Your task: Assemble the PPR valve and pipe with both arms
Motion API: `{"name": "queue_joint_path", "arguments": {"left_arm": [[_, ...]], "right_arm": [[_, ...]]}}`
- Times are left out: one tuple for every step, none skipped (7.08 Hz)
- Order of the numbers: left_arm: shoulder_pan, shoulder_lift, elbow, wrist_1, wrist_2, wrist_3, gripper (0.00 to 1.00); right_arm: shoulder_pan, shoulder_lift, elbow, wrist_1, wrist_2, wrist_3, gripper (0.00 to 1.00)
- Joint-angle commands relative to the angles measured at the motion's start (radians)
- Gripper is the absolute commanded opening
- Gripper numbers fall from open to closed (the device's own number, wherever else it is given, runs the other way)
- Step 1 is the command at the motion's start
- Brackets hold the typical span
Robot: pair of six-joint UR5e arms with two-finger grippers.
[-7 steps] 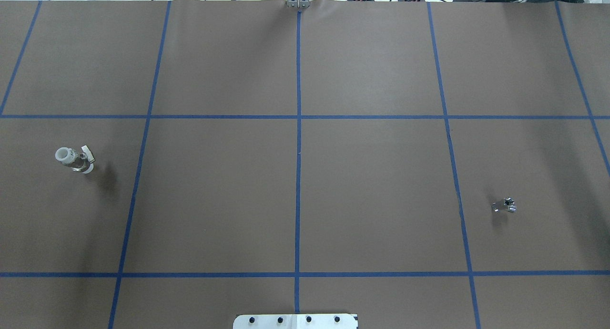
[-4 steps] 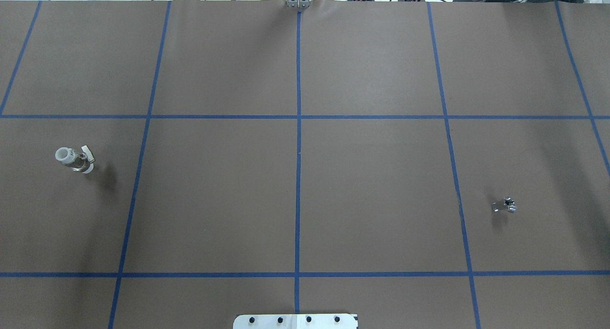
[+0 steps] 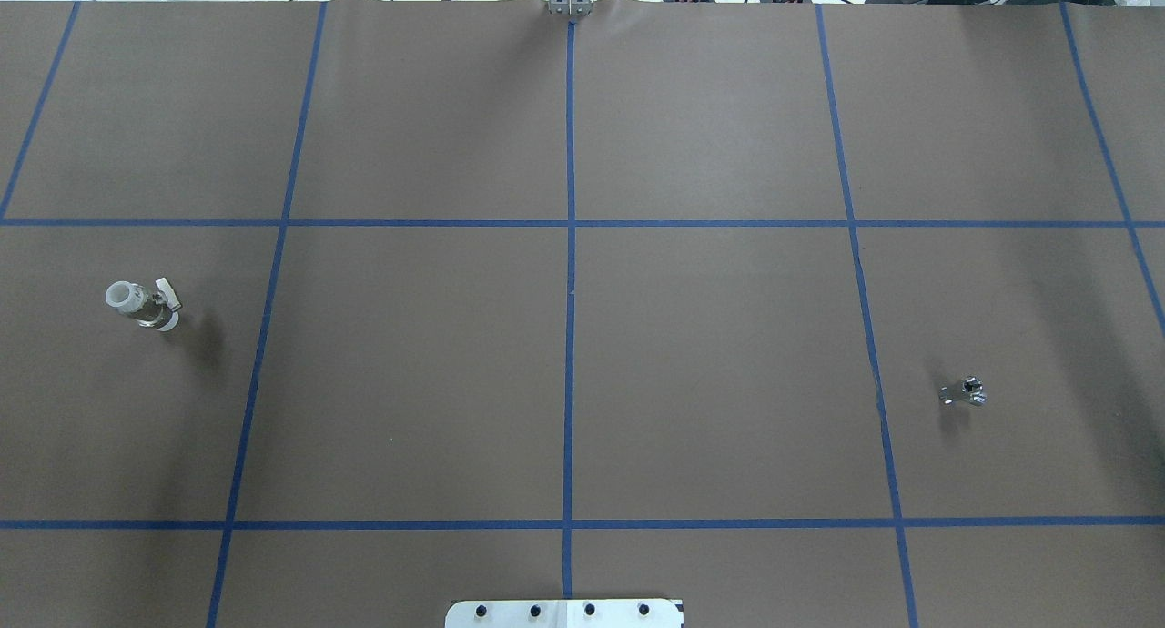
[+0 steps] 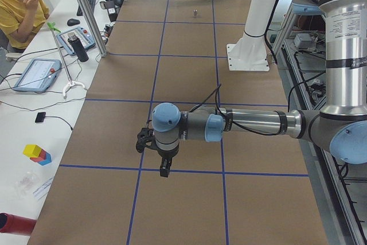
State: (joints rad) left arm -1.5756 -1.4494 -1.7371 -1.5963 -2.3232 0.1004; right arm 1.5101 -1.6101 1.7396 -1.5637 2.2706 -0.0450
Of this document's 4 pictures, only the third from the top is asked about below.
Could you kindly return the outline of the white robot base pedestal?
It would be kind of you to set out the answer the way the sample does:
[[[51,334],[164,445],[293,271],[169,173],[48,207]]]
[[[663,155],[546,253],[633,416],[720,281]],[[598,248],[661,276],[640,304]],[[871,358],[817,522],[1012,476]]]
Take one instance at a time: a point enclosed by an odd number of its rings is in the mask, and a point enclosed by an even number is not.
[[[679,600],[662,598],[471,600],[446,612],[445,627],[684,627]]]

